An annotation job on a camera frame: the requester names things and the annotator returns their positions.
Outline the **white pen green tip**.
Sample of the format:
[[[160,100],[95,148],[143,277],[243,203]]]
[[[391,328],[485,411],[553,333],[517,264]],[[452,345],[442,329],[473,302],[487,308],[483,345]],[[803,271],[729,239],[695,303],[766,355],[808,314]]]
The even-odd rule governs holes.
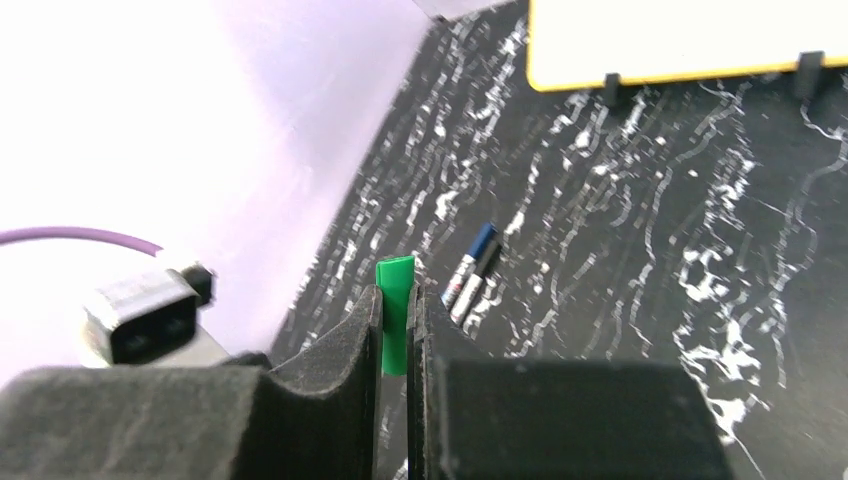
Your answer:
[[[499,255],[501,249],[501,236],[495,235],[483,250],[480,258],[476,261],[471,276],[465,282],[450,315],[454,323],[461,326],[468,315],[472,301],[479,292],[483,280],[491,271],[492,262]]]

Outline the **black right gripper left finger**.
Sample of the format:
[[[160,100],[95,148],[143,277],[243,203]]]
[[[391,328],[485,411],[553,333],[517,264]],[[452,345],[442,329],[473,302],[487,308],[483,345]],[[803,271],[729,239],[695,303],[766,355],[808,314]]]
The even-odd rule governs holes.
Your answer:
[[[382,295],[270,367],[40,368],[1,393],[5,479],[371,479]]]

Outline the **green pen cap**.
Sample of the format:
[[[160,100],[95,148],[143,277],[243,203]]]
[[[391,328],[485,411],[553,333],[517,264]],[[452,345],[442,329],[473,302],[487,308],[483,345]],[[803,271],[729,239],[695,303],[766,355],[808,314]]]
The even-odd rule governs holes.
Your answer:
[[[386,375],[402,376],[407,370],[406,324],[415,285],[415,257],[379,261],[375,279],[382,294],[382,370]]]

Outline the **white dry-erase board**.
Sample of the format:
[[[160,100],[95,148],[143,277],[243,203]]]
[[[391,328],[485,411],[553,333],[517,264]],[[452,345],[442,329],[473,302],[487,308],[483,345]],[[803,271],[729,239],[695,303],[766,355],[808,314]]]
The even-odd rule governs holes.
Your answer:
[[[532,1],[528,83],[539,92],[758,75],[804,53],[847,63],[844,1]]]

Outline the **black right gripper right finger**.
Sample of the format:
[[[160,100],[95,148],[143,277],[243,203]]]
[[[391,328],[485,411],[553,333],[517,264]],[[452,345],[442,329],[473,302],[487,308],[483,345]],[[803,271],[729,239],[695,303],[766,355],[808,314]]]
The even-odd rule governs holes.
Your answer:
[[[417,285],[407,320],[412,479],[728,479],[697,383],[652,362],[495,358]]]

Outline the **white pen blue cap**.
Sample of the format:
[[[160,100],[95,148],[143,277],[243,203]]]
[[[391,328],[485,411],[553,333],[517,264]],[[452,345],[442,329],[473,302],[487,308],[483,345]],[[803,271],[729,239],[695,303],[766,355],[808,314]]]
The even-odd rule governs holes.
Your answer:
[[[495,233],[496,227],[493,223],[484,223],[467,252],[460,259],[441,295],[442,303],[448,310],[455,304],[465,282],[472,274],[477,261],[481,258]]]

